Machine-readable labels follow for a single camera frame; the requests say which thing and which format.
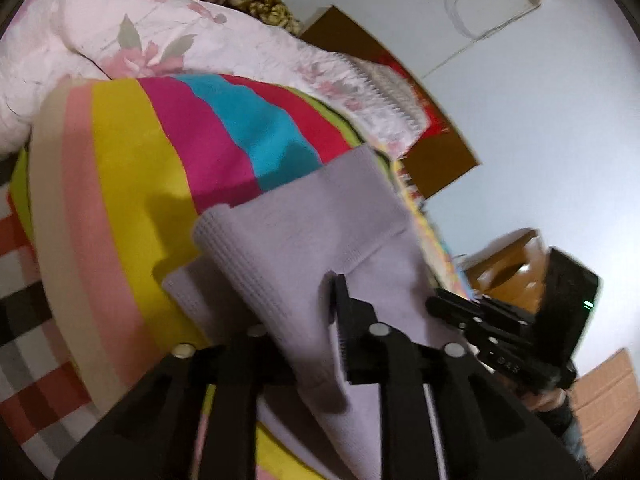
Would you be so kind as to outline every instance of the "lavender towel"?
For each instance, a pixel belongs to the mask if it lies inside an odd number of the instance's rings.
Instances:
[[[353,297],[415,342],[439,347],[458,336],[425,312],[429,270],[371,150],[358,147],[235,208],[214,206],[193,237],[206,256],[169,275],[164,288],[213,343],[257,317],[296,373],[299,397],[267,391],[260,420],[321,475],[378,480],[378,388],[344,381],[331,277],[346,274]]]

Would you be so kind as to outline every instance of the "person's hand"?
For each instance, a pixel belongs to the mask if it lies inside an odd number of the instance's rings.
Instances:
[[[566,393],[560,388],[551,390],[550,392],[542,392],[540,394],[534,394],[529,390],[518,386],[516,383],[504,377],[500,374],[495,374],[498,379],[507,389],[511,390],[532,412],[549,412],[556,408],[559,408],[564,403]]]

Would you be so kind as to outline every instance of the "blue stripe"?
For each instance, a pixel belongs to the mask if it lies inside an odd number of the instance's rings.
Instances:
[[[178,75],[220,118],[265,192],[321,167],[314,147],[282,108],[219,75]]]

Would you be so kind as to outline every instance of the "checkered blanket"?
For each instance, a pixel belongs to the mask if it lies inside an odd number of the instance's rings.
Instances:
[[[33,250],[12,209],[14,163],[0,161],[0,416],[52,478],[98,412],[51,317]]]

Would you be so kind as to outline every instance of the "floral bedspread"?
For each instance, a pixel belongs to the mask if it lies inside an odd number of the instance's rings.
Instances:
[[[241,12],[194,0],[27,0],[0,40],[0,154],[67,77],[221,73],[289,86],[345,115],[397,158],[428,118],[407,113],[347,57]]]

